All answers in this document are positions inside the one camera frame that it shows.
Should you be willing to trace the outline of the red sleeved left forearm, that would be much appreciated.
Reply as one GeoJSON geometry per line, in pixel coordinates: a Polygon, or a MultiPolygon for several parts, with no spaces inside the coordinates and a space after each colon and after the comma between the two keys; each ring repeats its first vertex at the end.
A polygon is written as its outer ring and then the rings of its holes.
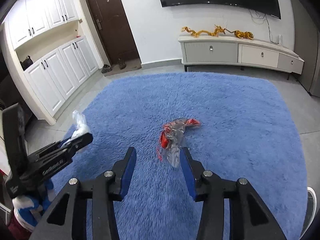
{"type": "Polygon", "coordinates": [[[28,240],[31,236],[31,232],[21,226],[15,216],[11,217],[8,229],[16,240],[28,240]]]}

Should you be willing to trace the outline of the blue white gloved left hand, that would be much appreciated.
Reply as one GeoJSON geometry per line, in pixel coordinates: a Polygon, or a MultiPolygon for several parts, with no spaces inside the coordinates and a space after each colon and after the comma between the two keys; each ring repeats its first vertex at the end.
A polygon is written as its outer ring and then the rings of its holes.
{"type": "Polygon", "coordinates": [[[17,221],[31,233],[34,231],[44,212],[48,209],[56,194],[51,179],[44,182],[40,197],[18,196],[12,200],[13,211],[17,221]]]}

